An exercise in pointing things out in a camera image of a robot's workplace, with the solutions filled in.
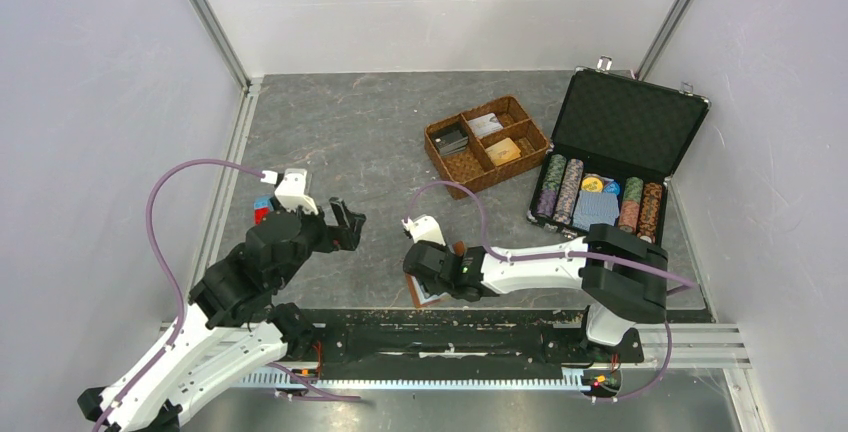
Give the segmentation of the brown leather card holder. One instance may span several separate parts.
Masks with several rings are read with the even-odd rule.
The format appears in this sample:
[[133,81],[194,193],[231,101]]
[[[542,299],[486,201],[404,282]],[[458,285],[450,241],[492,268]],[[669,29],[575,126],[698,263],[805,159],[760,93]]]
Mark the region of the brown leather card holder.
[[413,306],[421,309],[435,305],[450,297],[448,293],[431,293],[425,290],[420,281],[411,275],[405,275]]

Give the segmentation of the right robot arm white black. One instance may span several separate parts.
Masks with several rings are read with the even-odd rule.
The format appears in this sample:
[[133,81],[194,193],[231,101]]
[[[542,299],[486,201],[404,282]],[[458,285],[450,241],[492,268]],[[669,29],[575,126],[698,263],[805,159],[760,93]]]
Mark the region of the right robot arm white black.
[[430,216],[406,219],[403,227],[413,241],[403,271],[427,295],[476,302],[529,289],[586,293],[594,302],[577,344],[591,360],[606,358],[635,325],[667,319],[667,252],[614,226],[595,224],[582,237],[549,246],[462,253],[447,245]]

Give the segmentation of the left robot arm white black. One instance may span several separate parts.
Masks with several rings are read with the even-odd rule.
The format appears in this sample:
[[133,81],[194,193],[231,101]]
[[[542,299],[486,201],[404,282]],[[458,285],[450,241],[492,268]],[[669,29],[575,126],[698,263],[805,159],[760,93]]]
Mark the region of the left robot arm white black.
[[243,242],[210,266],[191,289],[182,319],[129,372],[77,399],[96,430],[177,431],[204,406],[256,369],[302,359],[315,329],[294,304],[273,305],[315,253],[353,251],[366,217],[332,198],[325,214],[281,206],[250,228]]

